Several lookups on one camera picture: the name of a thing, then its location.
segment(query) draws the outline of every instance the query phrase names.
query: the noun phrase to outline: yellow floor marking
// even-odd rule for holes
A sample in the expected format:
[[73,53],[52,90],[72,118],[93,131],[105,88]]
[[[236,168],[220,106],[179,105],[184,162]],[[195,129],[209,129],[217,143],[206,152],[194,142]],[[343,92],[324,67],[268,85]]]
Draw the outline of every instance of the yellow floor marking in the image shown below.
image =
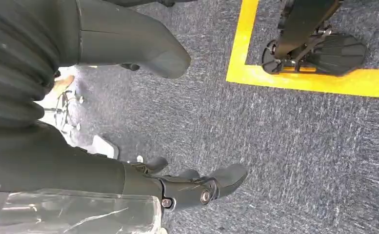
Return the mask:
[[228,82],[379,98],[379,70],[375,69],[360,69],[337,78],[309,74],[270,75],[261,66],[245,65],[258,3],[259,0],[242,0],[226,78]]

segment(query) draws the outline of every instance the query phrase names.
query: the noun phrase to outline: robotic exoskeleton leg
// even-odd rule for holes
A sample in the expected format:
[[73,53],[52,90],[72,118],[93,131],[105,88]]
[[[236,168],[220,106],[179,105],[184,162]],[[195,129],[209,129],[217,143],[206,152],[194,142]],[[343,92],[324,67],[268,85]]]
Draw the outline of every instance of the robotic exoskeleton leg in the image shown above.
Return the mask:
[[277,40],[262,55],[270,74],[305,73],[343,76],[359,68],[367,48],[354,36],[334,34],[325,26],[343,0],[284,0]]

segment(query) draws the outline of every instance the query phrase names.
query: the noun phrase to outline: white plastic piece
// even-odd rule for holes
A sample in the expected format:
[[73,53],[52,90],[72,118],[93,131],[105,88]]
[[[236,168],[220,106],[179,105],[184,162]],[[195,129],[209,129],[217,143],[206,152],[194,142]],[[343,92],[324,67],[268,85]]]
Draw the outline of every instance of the white plastic piece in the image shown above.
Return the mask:
[[113,159],[119,158],[119,148],[98,135],[93,137],[92,145],[85,146],[82,148],[84,148],[91,154],[106,155],[108,158]]
[[140,162],[140,163],[143,163],[143,162],[144,162],[143,157],[140,156],[140,155],[136,158],[136,160],[137,160],[138,162]]

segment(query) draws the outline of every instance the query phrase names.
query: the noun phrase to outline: transparent acrylic panel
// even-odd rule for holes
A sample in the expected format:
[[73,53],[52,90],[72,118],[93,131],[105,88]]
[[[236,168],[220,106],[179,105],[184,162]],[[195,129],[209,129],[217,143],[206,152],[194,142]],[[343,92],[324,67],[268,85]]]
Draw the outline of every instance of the transparent acrylic panel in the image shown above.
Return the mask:
[[0,234],[158,234],[153,196],[40,190],[0,193]]

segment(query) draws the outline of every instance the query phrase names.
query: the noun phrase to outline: gray carpet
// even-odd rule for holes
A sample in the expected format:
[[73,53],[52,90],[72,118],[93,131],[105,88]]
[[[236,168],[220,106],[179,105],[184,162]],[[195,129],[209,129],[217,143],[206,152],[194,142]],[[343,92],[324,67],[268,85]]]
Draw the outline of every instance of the gray carpet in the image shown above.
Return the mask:
[[[249,64],[277,35],[278,5],[261,0]],[[379,99],[225,82],[239,8],[240,0],[138,7],[165,23],[193,64],[177,80],[79,68],[87,101],[75,106],[83,126],[76,142],[101,134],[122,160],[163,156],[173,174],[248,167],[234,195],[167,214],[172,234],[379,233]],[[366,67],[379,68],[379,0],[347,0],[331,21],[365,41]]]

